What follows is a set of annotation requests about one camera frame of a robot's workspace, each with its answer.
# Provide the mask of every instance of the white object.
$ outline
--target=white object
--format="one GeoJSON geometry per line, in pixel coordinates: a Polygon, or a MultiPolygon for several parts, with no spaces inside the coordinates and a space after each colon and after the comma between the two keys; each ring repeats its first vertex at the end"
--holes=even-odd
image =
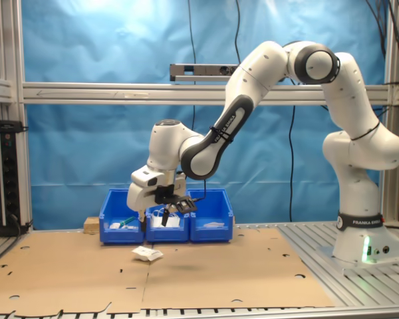
{"type": "Polygon", "coordinates": [[[213,221],[211,223],[205,224],[204,227],[207,228],[218,228],[218,227],[223,227],[225,223],[218,223],[217,221],[213,221]]]}
{"type": "Polygon", "coordinates": [[[119,229],[120,228],[120,223],[113,223],[111,226],[109,226],[109,229],[119,229]]]}
{"type": "MultiPolygon", "coordinates": [[[[201,136],[173,120],[156,124],[147,166],[132,174],[128,206],[133,210],[155,206],[153,190],[159,185],[171,185],[178,164],[192,179],[212,176],[234,135],[284,76],[306,84],[321,84],[331,119],[342,128],[341,132],[329,134],[323,146],[338,177],[340,212],[357,217],[379,214],[378,188],[366,169],[398,167],[399,137],[379,124],[353,57],[348,53],[334,54],[309,41],[284,48],[268,41],[251,52],[229,79],[223,113],[207,135],[201,136]],[[152,176],[156,182],[149,186],[152,176]]],[[[178,183],[174,181],[174,193],[179,185],[186,185],[184,180],[178,183]]],[[[373,251],[365,262],[385,263],[399,258],[399,239],[385,227],[347,228],[336,240],[334,256],[348,263],[361,263],[364,238],[376,243],[378,251],[390,245],[387,253],[373,251]]]]}
{"type": "MultiPolygon", "coordinates": [[[[163,214],[163,208],[161,208],[159,211],[155,210],[152,212],[151,215],[151,224],[153,228],[161,228],[164,227],[162,225],[162,214],[163,214]]],[[[180,226],[180,217],[176,213],[170,213],[167,224],[165,228],[175,228],[180,226]]]]}
{"type": "Polygon", "coordinates": [[[123,227],[121,227],[122,229],[137,229],[137,226],[129,226],[129,225],[124,225],[123,227]]]}
{"type": "Polygon", "coordinates": [[[136,254],[136,259],[140,259],[141,261],[154,261],[157,258],[160,258],[163,253],[160,251],[156,251],[154,249],[146,248],[143,246],[139,246],[132,250],[133,253],[136,254]]]}

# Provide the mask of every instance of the white item in bin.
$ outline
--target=white item in bin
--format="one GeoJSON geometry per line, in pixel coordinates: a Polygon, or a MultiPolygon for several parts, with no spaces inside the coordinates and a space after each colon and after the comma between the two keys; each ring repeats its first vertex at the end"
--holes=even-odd
{"type": "Polygon", "coordinates": [[[137,226],[129,226],[129,225],[124,225],[121,227],[122,229],[137,229],[137,226]]]}
{"type": "MultiPolygon", "coordinates": [[[[164,208],[161,208],[160,210],[155,210],[152,212],[151,215],[151,224],[153,228],[159,228],[159,227],[164,227],[162,225],[162,214],[163,214],[164,208]]],[[[180,217],[176,213],[170,213],[170,216],[168,217],[166,228],[170,227],[179,227],[180,225],[180,217]]]]}
{"type": "Polygon", "coordinates": [[[204,227],[207,228],[218,228],[218,227],[223,227],[225,223],[218,223],[216,221],[213,221],[211,223],[205,224],[204,227]]]}
{"type": "Polygon", "coordinates": [[[155,249],[149,249],[143,246],[139,246],[132,250],[133,253],[136,254],[136,258],[141,261],[153,261],[157,258],[160,258],[163,253],[160,251],[156,251],[155,249]]]}
{"type": "Polygon", "coordinates": [[[111,226],[109,226],[109,229],[119,229],[120,228],[120,223],[113,223],[111,226]]]}

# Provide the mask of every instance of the blue curtain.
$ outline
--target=blue curtain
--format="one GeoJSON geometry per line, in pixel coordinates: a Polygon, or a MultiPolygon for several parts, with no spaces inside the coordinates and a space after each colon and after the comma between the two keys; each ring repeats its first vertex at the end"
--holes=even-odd
{"type": "MultiPolygon", "coordinates": [[[[365,1],[239,3],[241,59],[263,41],[316,41],[351,53],[367,84],[383,82],[378,29],[365,1]]],[[[197,63],[237,63],[235,0],[191,6],[197,63]]],[[[23,0],[23,40],[27,81],[169,83],[170,63],[194,61],[187,0],[23,0]]],[[[29,105],[27,112],[38,229],[81,227],[98,215],[109,188],[128,187],[132,171],[146,163],[155,122],[192,122],[192,106],[29,105]]],[[[220,112],[197,106],[195,129],[206,133],[220,112]]],[[[288,220],[291,114],[290,106],[258,107],[207,183],[227,190],[238,223],[288,220]]],[[[321,107],[297,107],[295,221],[336,219],[338,183],[322,153],[335,130],[321,107]]]]}

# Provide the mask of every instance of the blue bin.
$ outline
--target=blue bin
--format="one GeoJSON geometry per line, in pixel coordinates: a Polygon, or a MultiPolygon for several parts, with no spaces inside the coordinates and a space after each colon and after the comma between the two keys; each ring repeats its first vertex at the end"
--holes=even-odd
{"type": "Polygon", "coordinates": [[[141,244],[144,234],[140,230],[139,213],[127,207],[127,189],[110,189],[99,215],[100,241],[104,244],[141,244]],[[135,217],[128,226],[137,229],[110,229],[113,223],[119,223],[129,217],[135,217]]]}
{"type": "MultiPolygon", "coordinates": [[[[204,196],[203,189],[189,189],[192,198],[204,196]]],[[[233,232],[233,211],[224,189],[207,189],[205,199],[196,202],[198,210],[191,213],[191,241],[194,243],[230,241],[233,232]],[[209,223],[223,223],[221,227],[206,227],[209,223]]]]}
{"type": "Polygon", "coordinates": [[[146,240],[150,243],[172,242],[184,243],[189,240],[189,214],[180,217],[179,227],[151,227],[152,214],[154,211],[164,208],[163,205],[148,208],[146,210],[146,240]]]}

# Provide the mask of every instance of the cardboard sheet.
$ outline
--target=cardboard sheet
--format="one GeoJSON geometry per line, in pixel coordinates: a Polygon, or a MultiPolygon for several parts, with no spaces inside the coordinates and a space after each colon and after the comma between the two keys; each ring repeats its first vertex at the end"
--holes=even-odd
{"type": "Polygon", "coordinates": [[[0,314],[139,312],[149,263],[99,235],[34,233],[0,259],[0,314]]]}
{"type": "Polygon", "coordinates": [[[164,256],[150,266],[142,308],[333,305],[276,229],[236,230],[228,244],[154,249],[164,256]]]}

